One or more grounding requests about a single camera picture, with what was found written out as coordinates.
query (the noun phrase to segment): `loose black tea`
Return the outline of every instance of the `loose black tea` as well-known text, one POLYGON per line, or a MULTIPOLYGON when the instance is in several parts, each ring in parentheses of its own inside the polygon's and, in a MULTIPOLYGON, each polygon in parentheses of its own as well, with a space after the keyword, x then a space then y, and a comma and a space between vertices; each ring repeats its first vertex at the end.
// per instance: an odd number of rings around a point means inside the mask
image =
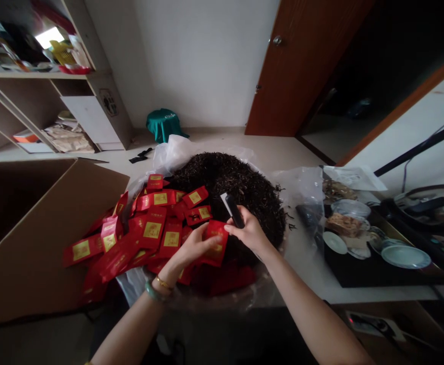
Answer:
MULTIPOLYGON (((267 238, 278 248, 283 242, 286 216, 276 188, 259 172, 237 159, 223 153, 202 153, 193 156, 188 163, 169 178, 170 189, 191 192, 205 185, 209 193, 203 203, 212 207, 213 218, 225 222, 229 219, 220 195, 232 195, 238 205, 244 205, 254 214, 267 238)), ((259 262, 252 251, 239 239, 230 236, 224 262, 236 259, 241 265, 259 262)))

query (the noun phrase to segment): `white shelf unit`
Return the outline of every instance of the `white shelf unit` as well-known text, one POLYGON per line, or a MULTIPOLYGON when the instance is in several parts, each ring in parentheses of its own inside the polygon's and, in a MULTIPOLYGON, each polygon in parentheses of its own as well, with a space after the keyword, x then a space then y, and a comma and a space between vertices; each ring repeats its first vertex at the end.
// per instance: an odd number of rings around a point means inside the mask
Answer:
MULTIPOLYGON (((9 21, 18 17, 17 23, 24 24, 26 2, 17 11, 15 7, 5 10, 4 6, 13 3, 16 1, 0 1, 3 7, 0 14, 7 11, 9 21)), ((69 16, 94 70, 87 75, 0 72, 0 148, 13 143, 27 152, 12 136, 28 129, 57 153, 42 129, 54 124, 61 111, 70 109, 99 150, 127 149, 133 133, 132 124, 87 8, 78 0, 56 0, 55 3, 62 14, 69 16)))

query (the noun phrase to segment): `wooden door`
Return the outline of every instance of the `wooden door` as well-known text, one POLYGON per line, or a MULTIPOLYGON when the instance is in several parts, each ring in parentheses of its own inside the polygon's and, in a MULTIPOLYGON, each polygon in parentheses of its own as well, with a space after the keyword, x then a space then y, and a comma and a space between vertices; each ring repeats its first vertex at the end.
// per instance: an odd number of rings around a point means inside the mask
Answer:
POLYGON ((281 0, 245 134, 296 135, 373 4, 281 0))

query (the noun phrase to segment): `white wall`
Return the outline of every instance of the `white wall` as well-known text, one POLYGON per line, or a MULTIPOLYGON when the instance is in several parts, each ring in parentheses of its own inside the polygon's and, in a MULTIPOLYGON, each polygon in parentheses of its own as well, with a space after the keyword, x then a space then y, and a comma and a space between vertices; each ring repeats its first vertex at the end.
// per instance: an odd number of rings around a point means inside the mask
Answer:
MULTIPOLYGON (((426 140, 444 124, 444 80, 355 156, 346 166, 369 165, 373 171, 426 140)), ((381 176, 392 197, 401 192, 404 164, 381 176)), ((413 158, 406 191, 444 184, 444 141, 413 158)))
POLYGON ((244 126, 279 0, 86 0, 135 127, 244 126))

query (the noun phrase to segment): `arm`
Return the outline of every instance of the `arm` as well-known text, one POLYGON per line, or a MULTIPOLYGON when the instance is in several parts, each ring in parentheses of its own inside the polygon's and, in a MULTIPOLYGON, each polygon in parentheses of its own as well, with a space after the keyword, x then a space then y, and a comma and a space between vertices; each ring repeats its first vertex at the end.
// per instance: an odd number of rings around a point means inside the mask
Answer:
MULTIPOLYGON (((176 285, 178 276, 186 266, 220 241, 220 237, 202 241, 207 225, 205 223, 195 229, 158 274, 170 287, 176 285)), ((152 281, 152 286, 163 296, 171 294, 157 280, 152 281)), ((156 333, 163 312, 163 303, 156 302, 144 292, 102 342, 91 364, 138 365, 156 333)))
POLYGON ((239 238, 266 265, 308 348, 319 363, 374 363, 340 318, 298 277, 271 245, 257 218, 239 206, 245 227, 228 221, 225 230, 239 238))

